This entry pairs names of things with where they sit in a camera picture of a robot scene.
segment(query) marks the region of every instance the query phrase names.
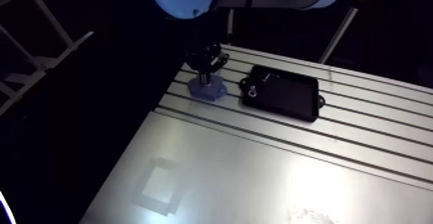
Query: white shelf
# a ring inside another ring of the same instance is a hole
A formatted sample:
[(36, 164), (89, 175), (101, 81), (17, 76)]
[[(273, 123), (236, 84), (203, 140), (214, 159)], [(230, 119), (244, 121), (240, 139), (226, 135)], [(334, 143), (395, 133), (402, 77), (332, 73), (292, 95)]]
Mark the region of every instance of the white shelf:
[[(12, 0), (0, 0), (0, 6), (10, 2)], [(35, 4), (39, 7), (40, 11), (45, 15), (47, 21), (51, 24), (53, 29), (57, 32), (59, 37), (67, 45), (67, 48), (58, 57), (36, 57), (30, 55), (24, 47), (15, 40), (15, 38), (9, 34), (9, 32), (0, 25), (0, 33), (6, 36), (10, 42), (26, 57), (26, 61), (35, 66), (35, 71), (31, 75), (25, 75), (16, 72), (5, 73), (0, 78), (0, 93), (4, 93), (8, 100), (0, 105), (0, 116), (6, 112), (15, 102), (19, 101), (23, 95), (33, 87), (38, 81), (40, 81), (46, 74), (46, 70), (53, 69), (59, 65), (71, 52), (75, 51), (85, 40), (87, 40), (93, 32), (88, 32), (83, 35), (80, 39), (73, 42), (69, 35), (64, 31), (62, 26), (59, 24), (57, 19), (53, 16), (51, 11), (45, 5), (42, 0), (34, 0)], [(14, 91), (12, 88), (7, 86), (4, 82), (13, 82), (22, 84), (23, 86), (18, 90)]]

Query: aluminum table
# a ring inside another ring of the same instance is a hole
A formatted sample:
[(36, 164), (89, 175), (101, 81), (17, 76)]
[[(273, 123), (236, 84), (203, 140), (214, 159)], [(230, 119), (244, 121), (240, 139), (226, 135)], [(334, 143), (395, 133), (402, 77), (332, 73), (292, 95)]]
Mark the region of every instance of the aluminum table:
[[(189, 95), (184, 65), (81, 220), (433, 223), (433, 89), (223, 45), (228, 94)], [(240, 104), (255, 64), (316, 77), (314, 123)]]

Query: metal surface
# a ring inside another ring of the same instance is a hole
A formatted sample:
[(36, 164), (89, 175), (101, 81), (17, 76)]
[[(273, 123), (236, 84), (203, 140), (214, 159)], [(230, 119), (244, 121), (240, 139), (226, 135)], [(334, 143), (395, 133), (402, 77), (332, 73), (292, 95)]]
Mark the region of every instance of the metal surface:
[(280, 62), (289, 63), (289, 64), (308, 66), (308, 67), (313, 68), (313, 69), (326, 70), (326, 71), (329, 71), (335, 75), (351, 76), (351, 78), (348, 78), (348, 79), (351, 79), (351, 81), (360, 80), (362, 83), (375, 82), (375, 83), (380, 83), (379, 86), (381, 86), (381, 87), (390, 87), (391, 89), (394, 89), (394, 86), (398, 86), (399, 88), (412, 89), (412, 90), (418, 91), (420, 93), (433, 94), (433, 89), (426, 88), (423, 86), (417, 86), (414, 84), (409, 84), (409, 83), (398, 81), (398, 80), (392, 80), (392, 79), (384, 78), (381, 76), (369, 75), (367, 73), (362, 73), (362, 72), (357, 72), (357, 71), (352, 71), (352, 70), (346, 70), (343, 68), (337, 68), (337, 67), (327, 66), (327, 65), (323, 65), (323, 64), (315, 64), (315, 63), (309, 62), (309, 61), (303, 61), (300, 59), (288, 58), (288, 57), (279, 56), (279, 55), (275, 55), (275, 54), (271, 54), (271, 53), (265, 53), (262, 51), (250, 50), (247, 48), (239, 48), (239, 47), (232, 46), (232, 45), (221, 45), (221, 47), (230, 52), (231, 58), (241, 57), (241, 58), (246, 59), (248, 61), (248, 59), (252, 57), (252, 62), (254, 62), (255, 61), (254, 57), (259, 56), (259, 59), (262, 59), (262, 60), (271, 59), (271, 60), (280, 61)]
[[(156, 158), (188, 177), (172, 214), (133, 202)], [(150, 113), (81, 223), (431, 223), (432, 205), (425, 189)]]
[[(192, 98), (184, 65), (82, 224), (433, 222), (430, 89), (223, 48), (227, 95)], [(241, 105), (237, 82), (255, 64), (318, 78), (319, 119)]]

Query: purple base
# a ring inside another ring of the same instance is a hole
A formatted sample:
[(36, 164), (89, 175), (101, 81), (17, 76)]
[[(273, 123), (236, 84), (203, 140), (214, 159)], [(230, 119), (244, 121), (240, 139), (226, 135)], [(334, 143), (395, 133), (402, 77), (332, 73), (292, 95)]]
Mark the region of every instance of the purple base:
[(203, 86), (197, 78), (188, 82), (189, 93), (194, 98), (215, 101), (227, 93), (227, 88), (222, 84), (222, 78), (217, 75), (211, 76), (211, 84)]

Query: small round object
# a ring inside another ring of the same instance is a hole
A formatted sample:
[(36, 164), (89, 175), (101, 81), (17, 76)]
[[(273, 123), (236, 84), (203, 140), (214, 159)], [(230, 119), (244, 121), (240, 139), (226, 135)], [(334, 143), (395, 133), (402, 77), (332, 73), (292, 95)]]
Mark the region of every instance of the small round object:
[(248, 91), (248, 95), (251, 98), (255, 98), (257, 96), (256, 86), (251, 86)]

